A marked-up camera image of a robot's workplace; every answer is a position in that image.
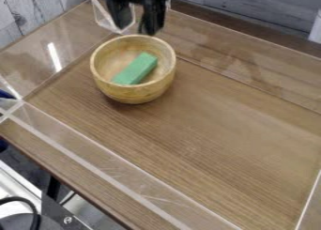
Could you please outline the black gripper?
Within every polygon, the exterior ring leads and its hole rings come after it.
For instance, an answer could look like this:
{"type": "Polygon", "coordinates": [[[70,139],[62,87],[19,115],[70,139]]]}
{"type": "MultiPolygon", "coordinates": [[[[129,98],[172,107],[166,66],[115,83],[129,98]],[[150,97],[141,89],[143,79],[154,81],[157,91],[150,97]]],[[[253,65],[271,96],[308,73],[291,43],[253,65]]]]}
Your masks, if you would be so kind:
{"type": "Polygon", "coordinates": [[[133,22],[130,3],[145,5],[138,33],[154,36],[165,26],[168,0],[107,0],[110,15],[119,29],[133,22]]]}

